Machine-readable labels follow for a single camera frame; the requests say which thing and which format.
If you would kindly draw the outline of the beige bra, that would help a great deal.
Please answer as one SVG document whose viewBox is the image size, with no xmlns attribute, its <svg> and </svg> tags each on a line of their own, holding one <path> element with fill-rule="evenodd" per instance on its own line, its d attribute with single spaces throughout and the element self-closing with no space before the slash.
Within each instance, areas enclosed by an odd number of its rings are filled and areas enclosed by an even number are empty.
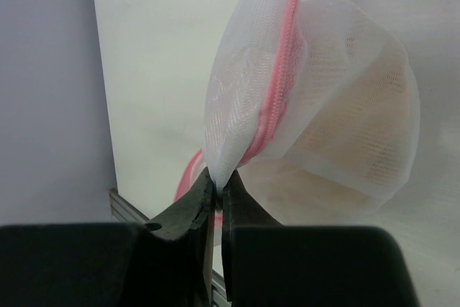
<svg viewBox="0 0 460 307">
<path fill-rule="evenodd" d="M 284 224 L 342 224 L 406 183 L 418 143 L 418 88 L 405 49 L 313 45 L 292 147 L 248 164 L 249 192 Z"/>
</svg>

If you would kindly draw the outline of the white mesh pink-trimmed laundry bag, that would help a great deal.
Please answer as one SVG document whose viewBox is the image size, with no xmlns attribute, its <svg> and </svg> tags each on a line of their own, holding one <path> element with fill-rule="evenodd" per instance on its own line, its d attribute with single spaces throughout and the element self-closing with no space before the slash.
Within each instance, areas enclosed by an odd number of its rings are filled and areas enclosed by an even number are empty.
<svg viewBox="0 0 460 307">
<path fill-rule="evenodd" d="M 239 0 L 204 121 L 177 197 L 238 170 L 283 224 L 350 223 L 408 181 L 420 99 L 405 48 L 350 0 Z"/>
</svg>

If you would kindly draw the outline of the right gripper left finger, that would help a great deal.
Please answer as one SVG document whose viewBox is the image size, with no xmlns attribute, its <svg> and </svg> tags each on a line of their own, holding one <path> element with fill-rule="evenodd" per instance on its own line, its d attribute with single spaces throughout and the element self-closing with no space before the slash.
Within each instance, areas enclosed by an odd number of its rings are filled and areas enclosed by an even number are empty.
<svg viewBox="0 0 460 307">
<path fill-rule="evenodd" d="M 1 228 L 3 306 L 209 306 L 215 187 L 190 190 L 145 223 Z"/>
</svg>

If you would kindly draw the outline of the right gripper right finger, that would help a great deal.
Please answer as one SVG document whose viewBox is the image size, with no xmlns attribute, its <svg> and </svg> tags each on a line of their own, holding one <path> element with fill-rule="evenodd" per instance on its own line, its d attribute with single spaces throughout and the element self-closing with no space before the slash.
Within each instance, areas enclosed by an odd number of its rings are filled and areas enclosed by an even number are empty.
<svg viewBox="0 0 460 307">
<path fill-rule="evenodd" d="M 395 239 L 374 226 L 284 226 L 233 172 L 221 255 L 233 306 L 418 306 Z"/>
</svg>

